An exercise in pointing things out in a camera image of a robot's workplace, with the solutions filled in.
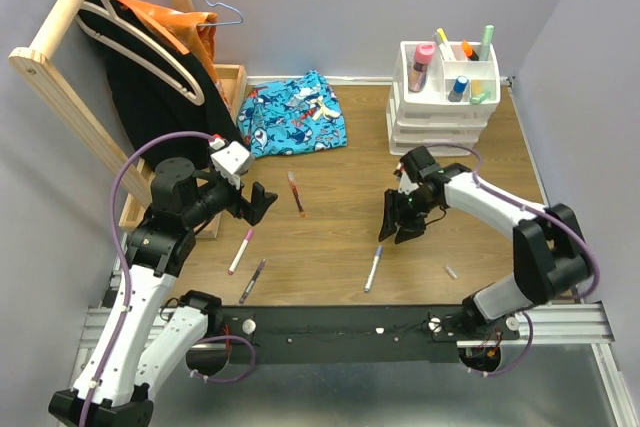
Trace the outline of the red clear-cap pen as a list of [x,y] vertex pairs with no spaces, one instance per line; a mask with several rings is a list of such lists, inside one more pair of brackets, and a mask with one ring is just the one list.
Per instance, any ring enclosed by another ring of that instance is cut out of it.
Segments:
[[290,186],[290,188],[292,190],[292,193],[293,193],[293,196],[294,196],[294,200],[296,202],[296,207],[298,209],[299,215],[300,215],[300,217],[304,218],[305,217],[304,207],[302,205],[301,198],[300,198],[299,191],[298,191],[298,187],[297,187],[297,183],[296,183],[296,180],[295,180],[295,176],[294,176],[294,173],[292,171],[289,171],[287,173],[287,179],[288,179],[288,182],[289,182],[289,186]]

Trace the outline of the blue cap white marker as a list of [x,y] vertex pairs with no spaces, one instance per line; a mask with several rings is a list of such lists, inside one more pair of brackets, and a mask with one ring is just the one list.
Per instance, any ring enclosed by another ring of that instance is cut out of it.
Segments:
[[374,283],[374,279],[379,267],[379,263],[381,260],[381,256],[382,256],[382,252],[383,252],[383,246],[382,245],[378,245],[372,260],[372,265],[371,265],[371,269],[369,271],[369,274],[367,276],[365,285],[364,285],[364,292],[365,293],[369,293],[372,289],[373,283]]

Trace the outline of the purple cap white marker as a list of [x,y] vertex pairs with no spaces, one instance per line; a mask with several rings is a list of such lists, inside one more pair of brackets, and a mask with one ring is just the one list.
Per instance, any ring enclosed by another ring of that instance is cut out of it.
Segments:
[[239,264],[240,264],[240,262],[242,260],[242,257],[243,257],[243,255],[244,255],[244,253],[245,253],[245,251],[246,251],[246,249],[247,249],[247,247],[248,247],[248,245],[249,245],[249,243],[250,243],[250,241],[251,241],[251,239],[253,237],[253,234],[254,234],[254,230],[253,229],[249,229],[247,231],[247,233],[246,233],[244,239],[242,240],[242,242],[241,242],[241,244],[240,244],[240,246],[239,246],[239,248],[238,248],[238,250],[237,250],[237,252],[236,252],[236,254],[235,254],[235,256],[234,256],[234,258],[232,260],[232,262],[231,262],[231,264],[228,267],[227,273],[229,275],[233,275],[235,273],[236,269],[238,268],[238,266],[239,266]]

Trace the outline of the small white chalk piece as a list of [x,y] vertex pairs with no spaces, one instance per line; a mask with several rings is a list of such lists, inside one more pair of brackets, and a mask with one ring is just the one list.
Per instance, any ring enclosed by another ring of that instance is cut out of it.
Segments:
[[452,279],[455,280],[455,279],[458,278],[456,272],[451,267],[449,267],[448,265],[445,265],[444,269]]

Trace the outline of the dark purple pen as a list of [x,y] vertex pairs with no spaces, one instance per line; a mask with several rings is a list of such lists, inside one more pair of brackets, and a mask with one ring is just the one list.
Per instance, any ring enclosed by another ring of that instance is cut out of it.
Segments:
[[262,271],[264,270],[266,262],[267,262],[267,259],[263,258],[261,260],[261,262],[259,263],[258,267],[256,268],[255,272],[252,274],[252,277],[250,278],[246,288],[244,289],[242,295],[240,296],[240,298],[238,300],[238,303],[240,305],[243,305],[247,301],[247,299],[248,299],[249,295],[251,294],[252,290],[254,289],[254,287],[255,287],[255,285],[256,285],[256,283],[257,283],[257,281],[258,281],[258,279],[259,279],[259,277],[260,277],[260,275],[262,273]]

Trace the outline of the pink lid pen tube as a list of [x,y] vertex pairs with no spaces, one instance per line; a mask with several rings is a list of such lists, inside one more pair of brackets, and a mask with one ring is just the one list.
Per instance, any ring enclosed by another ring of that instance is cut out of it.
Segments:
[[435,42],[419,43],[414,50],[413,60],[408,68],[408,91],[420,92],[427,79],[427,72],[431,64],[437,45]]

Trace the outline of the orange black highlighter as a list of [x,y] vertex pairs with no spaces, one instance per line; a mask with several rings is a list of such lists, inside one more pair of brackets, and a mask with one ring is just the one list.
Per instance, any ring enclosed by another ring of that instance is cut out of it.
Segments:
[[478,53],[475,51],[474,47],[468,41],[463,40],[460,44],[460,47],[468,60],[470,61],[479,60]]

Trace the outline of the yellow cap white marker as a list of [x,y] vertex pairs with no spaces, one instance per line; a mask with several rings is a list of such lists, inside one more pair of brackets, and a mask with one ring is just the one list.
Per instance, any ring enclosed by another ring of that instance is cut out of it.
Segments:
[[436,32],[440,34],[440,36],[441,36],[441,38],[442,38],[442,40],[444,42],[444,45],[445,45],[445,47],[446,47],[446,49],[448,51],[448,55],[449,55],[449,60],[448,61],[455,61],[456,57],[455,57],[454,51],[453,51],[453,49],[452,49],[452,47],[451,47],[451,45],[449,43],[449,40],[448,40],[448,38],[446,36],[445,31],[442,28],[438,28],[436,30]]

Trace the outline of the mint grey highlighter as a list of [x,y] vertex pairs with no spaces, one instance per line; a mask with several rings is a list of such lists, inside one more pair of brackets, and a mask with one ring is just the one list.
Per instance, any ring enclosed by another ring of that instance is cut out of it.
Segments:
[[494,34],[494,26],[492,24],[488,24],[484,27],[483,36],[480,45],[479,51],[479,60],[487,61],[490,56],[491,44],[493,40]]

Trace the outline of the grey cap white marker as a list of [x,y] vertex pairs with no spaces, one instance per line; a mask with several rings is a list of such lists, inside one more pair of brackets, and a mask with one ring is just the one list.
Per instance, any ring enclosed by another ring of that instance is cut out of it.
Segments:
[[446,47],[445,47],[445,45],[444,45],[444,42],[443,42],[443,40],[442,40],[442,38],[441,38],[440,34],[439,34],[439,33],[437,33],[437,32],[435,32],[435,33],[433,34],[433,38],[434,38],[434,41],[435,41],[435,43],[436,43],[437,47],[439,48],[439,51],[440,51],[441,56],[442,56],[442,59],[443,59],[444,61],[448,61],[448,60],[449,60],[448,51],[447,51],[447,49],[446,49]]

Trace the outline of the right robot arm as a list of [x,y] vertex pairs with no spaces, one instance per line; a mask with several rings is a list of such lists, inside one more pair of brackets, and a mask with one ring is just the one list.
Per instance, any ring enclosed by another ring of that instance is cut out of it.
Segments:
[[495,187],[475,169],[440,165],[429,147],[402,156],[394,171],[398,185],[384,193],[380,240],[400,244],[422,236],[433,210],[461,210],[512,243],[511,274],[469,295],[458,316],[462,331],[480,339],[501,318],[546,304],[577,285],[599,279],[574,211],[545,206]]

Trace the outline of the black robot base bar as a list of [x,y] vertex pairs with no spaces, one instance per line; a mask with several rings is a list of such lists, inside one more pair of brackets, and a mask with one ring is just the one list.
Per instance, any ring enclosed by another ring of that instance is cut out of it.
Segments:
[[465,345],[519,339],[505,319],[474,327],[455,304],[226,306],[216,326],[232,340],[192,347],[186,364],[204,374],[258,364],[455,363]]

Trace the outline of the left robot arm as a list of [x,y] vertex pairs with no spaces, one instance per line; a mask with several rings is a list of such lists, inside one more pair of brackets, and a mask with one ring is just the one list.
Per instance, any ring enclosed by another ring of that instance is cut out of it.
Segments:
[[253,161],[238,145],[214,153],[200,172],[184,158],[163,161],[152,181],[144,221],[119,248],[122,280],[101,336],[84,370],[68,390],[56,392],[49,412],[65,426],[146,426],[154,400],[187,351],[199,342],[236,344],[256,362],[252,343],[231,334],[219,298],[183,295],[160,334],[149,334],[161,305],[196,244],[196,230],[223,210],[256,225],[277,198],[254,183],[242,196],[242,176]]

